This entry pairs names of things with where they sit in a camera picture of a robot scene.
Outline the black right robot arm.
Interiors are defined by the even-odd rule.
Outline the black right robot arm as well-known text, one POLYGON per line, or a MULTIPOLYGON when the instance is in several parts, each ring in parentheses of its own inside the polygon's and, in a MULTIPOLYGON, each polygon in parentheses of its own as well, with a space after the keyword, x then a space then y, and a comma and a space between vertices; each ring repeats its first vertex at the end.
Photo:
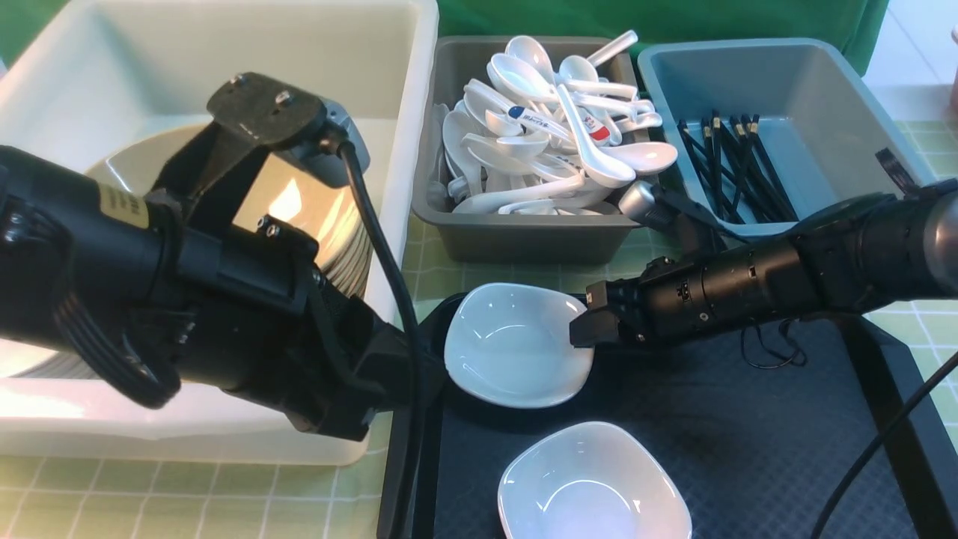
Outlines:
POLYGON ((955 298, 956 181, 898 198, 834 204, 772 237, 586 290, 570 324, 584 348, 657 349, 778 320, 865 314, 896 302, 955 298))

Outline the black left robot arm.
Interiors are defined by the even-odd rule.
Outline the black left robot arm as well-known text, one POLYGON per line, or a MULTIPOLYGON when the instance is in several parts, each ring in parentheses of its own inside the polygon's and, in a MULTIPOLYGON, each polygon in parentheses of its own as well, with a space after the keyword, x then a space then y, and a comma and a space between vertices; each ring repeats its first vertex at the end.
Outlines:
POLYGON ((429 405, 446 374, 429 344, 346 296, 318 242, 263 216, 206 237, 175 204, 110 217, 106 185, 2 148, 2 337, 76 353, 127 399, 170 405, 204 383, 287 416, 297 430, 359 440, 372 415, 429 405))

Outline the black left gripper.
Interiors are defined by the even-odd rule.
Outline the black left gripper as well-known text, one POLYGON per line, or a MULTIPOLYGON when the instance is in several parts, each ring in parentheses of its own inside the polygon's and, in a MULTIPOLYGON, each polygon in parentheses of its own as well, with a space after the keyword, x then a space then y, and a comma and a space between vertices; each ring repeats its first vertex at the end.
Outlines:
POLYGON ((434 400, 442 363, 427 337, 411 341, 336 289, 317 250, 288 226, 172 234, 161 280, 170 359, 183 379, 283 413, 300 432, 357 441, 374 414, 434 400))

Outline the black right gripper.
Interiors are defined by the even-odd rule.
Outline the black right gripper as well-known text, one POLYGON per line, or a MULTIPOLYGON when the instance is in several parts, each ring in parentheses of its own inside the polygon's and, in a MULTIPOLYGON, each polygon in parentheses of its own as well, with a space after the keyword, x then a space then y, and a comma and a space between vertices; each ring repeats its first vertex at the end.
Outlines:
POLYGON ((805 313, 805 267, 787 242, 756 243, 675 262, 586 289, 570 344, 674 346, 805 313))

